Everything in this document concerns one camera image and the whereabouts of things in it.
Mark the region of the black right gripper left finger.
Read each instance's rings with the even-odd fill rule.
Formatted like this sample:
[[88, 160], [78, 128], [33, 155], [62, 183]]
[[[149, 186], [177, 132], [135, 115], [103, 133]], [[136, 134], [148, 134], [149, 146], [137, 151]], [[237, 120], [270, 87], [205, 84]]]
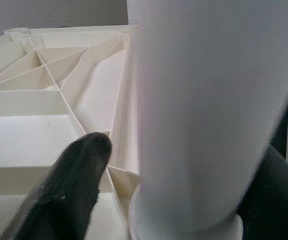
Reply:
[[22, 202], [0, 240], [84, 240], [112, 154], [102, 132], [68, 145]]

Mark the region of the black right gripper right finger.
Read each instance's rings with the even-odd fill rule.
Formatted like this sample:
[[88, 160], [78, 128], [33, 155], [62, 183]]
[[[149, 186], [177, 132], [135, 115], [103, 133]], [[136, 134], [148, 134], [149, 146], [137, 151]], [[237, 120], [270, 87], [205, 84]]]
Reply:
[[242, 240], [288, 240], [288, 163], [268, 146], [237, 214]]

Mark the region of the white plastic table top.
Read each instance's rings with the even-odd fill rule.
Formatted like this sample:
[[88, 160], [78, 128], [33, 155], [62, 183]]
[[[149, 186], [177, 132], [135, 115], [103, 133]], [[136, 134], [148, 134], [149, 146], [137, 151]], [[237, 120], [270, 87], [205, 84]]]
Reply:
[[86, 240], [242, 240], [243, 222], [220, 196], [217, 120], [199, 101], [158, 133], [184, 134], [176, 170], [138, 123], [134, 43], [139, 25], [13, 28], [0, 36], [0, 232], [59, 154], [91, 132], [106, 134], [112, 157], [101, 178]]

